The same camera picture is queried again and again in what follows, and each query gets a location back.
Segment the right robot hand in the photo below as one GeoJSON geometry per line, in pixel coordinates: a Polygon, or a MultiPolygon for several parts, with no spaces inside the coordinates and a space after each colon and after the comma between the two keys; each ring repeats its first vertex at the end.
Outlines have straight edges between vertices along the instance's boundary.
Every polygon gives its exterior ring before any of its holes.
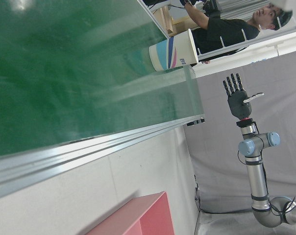
{"type": "Polygon", "coordinates": [[[248,118],[252,112],[250,102],[253,99],[261,97],[264,93],[257,93],[252,96],[248,96],[246,90],[244,90],[241,82],[241,78],[237,73],[236,76],[232,73],[226,80],[223,81],[223,85],[227,94],[227,102],[230,111],[233,116],[239,120],[248,118]]]}

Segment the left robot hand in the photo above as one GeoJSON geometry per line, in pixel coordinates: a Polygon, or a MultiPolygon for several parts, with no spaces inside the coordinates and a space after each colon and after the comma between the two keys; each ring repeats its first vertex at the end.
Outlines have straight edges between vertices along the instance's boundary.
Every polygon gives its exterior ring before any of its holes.
{"type": "Polygon", "coordinates": [[[270,2],[284,11],[291,11],[293,9],[292,0],[270,0],[270,2]]]}

